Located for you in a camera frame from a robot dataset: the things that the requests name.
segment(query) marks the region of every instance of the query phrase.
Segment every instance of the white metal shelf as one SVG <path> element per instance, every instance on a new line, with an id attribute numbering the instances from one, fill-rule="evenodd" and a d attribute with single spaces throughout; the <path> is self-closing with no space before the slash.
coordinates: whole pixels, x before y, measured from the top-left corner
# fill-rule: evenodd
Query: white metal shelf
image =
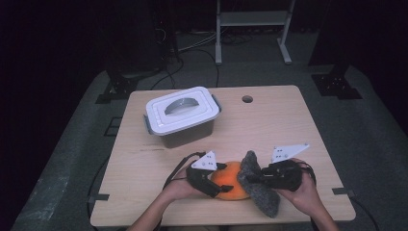
<path id="1" fill-rule="evenodd" d="M 291 0 L 287 11 L 265 12 L 222 12 L 220 0 L 217 0 L 217 41 L 216 41 L 216 64 L 222 64 L 221 58 L 221 27 L 224 26 L 269 26 L 283 25 L 283 33 L 277 39 L 279 49 L 285 64 L 291 64 L 292 59 L 286 48 L 285 41 L 291 24 L 295 0 Z"/>
<path id="2" fill-rule="evenodd" d="M 285 25 L 287 11 L 221 13 L 220 26 Z"/>

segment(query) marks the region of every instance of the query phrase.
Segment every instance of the white marker tag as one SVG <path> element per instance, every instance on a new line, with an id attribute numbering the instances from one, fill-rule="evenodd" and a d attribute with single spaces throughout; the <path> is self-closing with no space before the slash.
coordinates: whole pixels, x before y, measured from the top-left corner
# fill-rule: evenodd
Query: white marker tag
<path id="1" fill-rule="evenodd" d="M 306 150 L 310 145 L 308 143 L 290 145 L 290 146 L 275 146 L 273 148 L 272 163 L 286 161 L 300 152 Z"/>
<path id="2" fill-rule="evenodd" d="M 216 153 L 213 151 L 208 152 L 205 156 L 192 163 L 191 167 L 195 169 L 217 170 Z"/>

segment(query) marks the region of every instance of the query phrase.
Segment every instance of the gray cloth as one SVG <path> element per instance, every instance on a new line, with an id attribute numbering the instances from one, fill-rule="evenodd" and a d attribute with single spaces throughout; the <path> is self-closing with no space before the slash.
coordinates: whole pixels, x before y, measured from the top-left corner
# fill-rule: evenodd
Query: gray cloth
<path id="1" fill-rule="evenodd" d="M 248 151 L 241 162 L 238 181 L 243 189 L 251 196 L 255 205 L 268 217 L 275 218 L 278 213 L 280 197 L 271 188 L 262 183 L 249 183 L 249 178 L 259 178 L 263 174 L 253 151 Z"/>

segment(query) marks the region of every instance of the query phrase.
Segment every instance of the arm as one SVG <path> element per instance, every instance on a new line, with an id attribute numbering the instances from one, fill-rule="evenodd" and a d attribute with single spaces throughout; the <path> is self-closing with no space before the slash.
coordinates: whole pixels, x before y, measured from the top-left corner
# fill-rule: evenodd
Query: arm
<path id="1" fill-rule="evenodd" d="M 204 194 L 184 179 L 186 177 L 186 168 L 181 169 L 173 181 L 167 185 L 144 211 L 144 213 L 130 226 L 127 231 L 135 230 L 153 230 L 161 220 L 163 213 L 168 205 L 178 199 L 186 198 L 194 194 Z"/>
<path id="2" fill-rule="evenodd" d="M 339 227 L 321 202 L 315 182 L 308 173 L 303 172 L 302 185 L 296 192 L 276 191 L 291 201 L 300 212 L 310 216 L 320 231 L 339 230 Z"/>

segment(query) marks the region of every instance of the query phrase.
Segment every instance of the floor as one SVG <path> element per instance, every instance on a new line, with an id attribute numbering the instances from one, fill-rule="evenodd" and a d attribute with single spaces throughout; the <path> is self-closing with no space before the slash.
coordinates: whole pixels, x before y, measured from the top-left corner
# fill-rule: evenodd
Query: floor
<path id="1" fill-rule="evenodd" d="M 215 65 L 213 43 L 170 59 L 167 72 L 143 79 L 137 90 L 296 85 L 319 129 L 344 186 L 353 191 L 378 223 L 380 230 L 408 226 L 408 138 L 378 98 L 362 72 L 350 67 L 345 75 L 361 99 L 321 96 L 312 75 L 332 66 L 308 66 L 317 33 L 289 33 L 287 46 L 293 63 L 286 65 L 279 52 L 278 33 L 233 37 L 222 47 L 222 65 Z M 179 35 L 179 47 L 204 39 Z M 102 71 L 95 76 L 66 126 L 51 159 L 40 176 L 13 230 L 118 230 L 89 223 L 93 196 L 98 192 L 107 158 L 115 143 L 126 100 L 96 104 L 109 84 Z M 343 230 L 374 230 L 365 209 L 353 203 L 355 220 L 340 222 Z M 309 223 L 283 224 L 283 230 L 312 230 Z"/>

